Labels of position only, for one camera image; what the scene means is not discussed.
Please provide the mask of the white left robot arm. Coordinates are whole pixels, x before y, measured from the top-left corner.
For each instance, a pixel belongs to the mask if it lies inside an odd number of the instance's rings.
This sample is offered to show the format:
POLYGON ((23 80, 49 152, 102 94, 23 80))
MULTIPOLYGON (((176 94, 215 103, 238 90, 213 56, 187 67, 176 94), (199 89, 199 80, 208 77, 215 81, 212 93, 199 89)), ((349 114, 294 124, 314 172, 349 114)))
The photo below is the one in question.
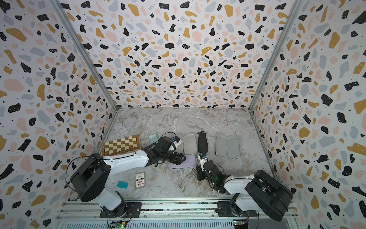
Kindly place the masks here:
POLYGON ((95 202, 110 211, 124 208, 126 204, 122 196, 107 187, 108 178, 130 169, 157 166, 164 162, 181 165, 186 156, 176 150, 182 143, 178 136, 162 136, 158 142, 125 156, 92 154, 71 176, 70 182, 82 202, 95 202))

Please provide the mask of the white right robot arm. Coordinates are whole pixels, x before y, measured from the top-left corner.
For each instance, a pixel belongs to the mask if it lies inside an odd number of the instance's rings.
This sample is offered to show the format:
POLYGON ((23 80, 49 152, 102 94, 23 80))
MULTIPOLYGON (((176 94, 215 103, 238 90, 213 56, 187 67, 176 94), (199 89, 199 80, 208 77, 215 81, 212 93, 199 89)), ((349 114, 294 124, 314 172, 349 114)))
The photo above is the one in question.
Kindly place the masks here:
POLYGON ((220 194, 230 194, 229 201, 217 204, 220 217, 250 217, 255 210, 269 218, 282 221, 293 199, 292 192, 263 170, 246 177, 235 177, 221 172, 213 161, 196 166, 197 179, 206 179, 209 186, 220 194))

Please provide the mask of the lilac zippered umbrella sleeve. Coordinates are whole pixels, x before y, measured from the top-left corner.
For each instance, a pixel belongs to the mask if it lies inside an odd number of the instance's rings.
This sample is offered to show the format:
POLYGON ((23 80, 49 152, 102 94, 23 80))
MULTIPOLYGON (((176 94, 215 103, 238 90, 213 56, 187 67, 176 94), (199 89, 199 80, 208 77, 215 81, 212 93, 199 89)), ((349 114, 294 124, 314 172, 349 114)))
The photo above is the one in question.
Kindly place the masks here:
POLYGON ((195 155, 186 155, 186 159, 180 165, 176 165, 168 162, 168 167, 170 169, 190 169, 197 165, 197 157, 195 155))

